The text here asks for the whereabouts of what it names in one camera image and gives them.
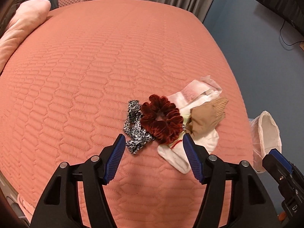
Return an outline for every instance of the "red thread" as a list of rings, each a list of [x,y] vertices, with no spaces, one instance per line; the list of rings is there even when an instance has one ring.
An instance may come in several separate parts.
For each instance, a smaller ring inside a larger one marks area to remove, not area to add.
[[[173,146],[172,147],[170,147],[171,149],[173,149],[178,143],[180,143],[180,142],[182,142],[183,140],[178,140],[177,142],[175,142],[174,144],[173,144]]]

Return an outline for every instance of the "pink pillow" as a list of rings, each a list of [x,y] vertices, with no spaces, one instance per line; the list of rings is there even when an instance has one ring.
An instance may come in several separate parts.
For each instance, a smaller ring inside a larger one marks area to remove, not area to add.
[[[49,0],[29,0],[20,4],[0,38],[0,72],[21,42],[45,22],[50,8]]]

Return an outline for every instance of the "clothing pile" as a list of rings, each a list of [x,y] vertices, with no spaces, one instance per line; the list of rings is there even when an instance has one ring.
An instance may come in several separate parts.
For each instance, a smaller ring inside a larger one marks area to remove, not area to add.
[[[186,174],[191,167],[183,148],[183,135],[189,133],[195,144],[212,153],[219,135],[215,127],[225,117],[228,100],[220,97],[221,87],[210,76],[193,80],[171,96],[151,95],[150,102],[138,100],[128,104],[124,132],[130,153],[135,154],[146,143],[156,140],[158,153],[168,163]]]

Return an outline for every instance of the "white fabric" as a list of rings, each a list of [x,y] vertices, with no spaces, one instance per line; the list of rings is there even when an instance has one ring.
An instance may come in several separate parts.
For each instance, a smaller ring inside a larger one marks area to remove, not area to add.
[[[250,121],[251,137],[253,142],[253,168],[258,173],[266,170],[262,166],[263,158],[271,149],[282,152],[282,142],[279,128],[269,112],[263,111],[261,115]]]
[[[201,78],[200,81],[192,81],[182,91],[169,96],[168,100],[175,103],[176,107],[180,109],[180,115],[184,118],[183,123],[186,125],[190,118],[191,108],[218,98],[221,92],[221,87],[210,76],[207,76]],[[191,170],[191,167],[183,147],[183,142],[180,141],[184,134],[185,131],[170,145],[159,145],[157,151],[170,165],[181,173],[187,174]],[[194,139],[194,143],[204,146],[210,154],[215,150],[218,140],[219,134],[214,129],[206,136]]]
[[[29,0],[20,4],[0,38],[0,72],[21,42],[45,22],[50,8],[49,0]]]
[[[204,102],[202,101],[204,100],[204,98],[208,99],[207,97],[209,95],[212,95],[214,91],[217,91],[219,96],[219,94],[222,92],[222,89],[214,80],[210,78],[210,76],[206,76],[201,77],[200,81],[193,80],[183,90],[172,94],[167,98],[171,103],[174,103],[175,106],[181,110],[182,108],[185,108],[189,105],[191,105],[191,108],[193,108],[195,107],[195,104],[203,104]]]
[[[211,154],[216,148],[219,140],[219,134],[214,129],[205,137],[193,140],[196,145],[204,146],[209,154]],[[183,142],[177,143],[172,149],[168,145],[159,145],[157,152],[162,156],[170,165],[183,174],[187,174],[190,170],[190,164],[186,156]]]

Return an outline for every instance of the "pink quilted bedspread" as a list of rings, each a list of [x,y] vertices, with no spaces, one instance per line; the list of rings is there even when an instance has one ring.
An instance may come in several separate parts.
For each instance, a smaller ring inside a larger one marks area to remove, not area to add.
[[[94,0],[55,9],[0,77],[0,170],[23,200],[36,206],[60,162],[82,163],[113,144],[129,100],[168,96],[207,75],[229,99],[214,153],[228,162],[252,162],[237,82],[193,14],[141,0]],[[136,156],[125,150],[105,193],[119,228],[188,228],[204,187],[192,172],[183,175],[164,161],[153,142]],[[229,188],[225,196],[221,224]],[[83,198],[80,202],[88,225]]]

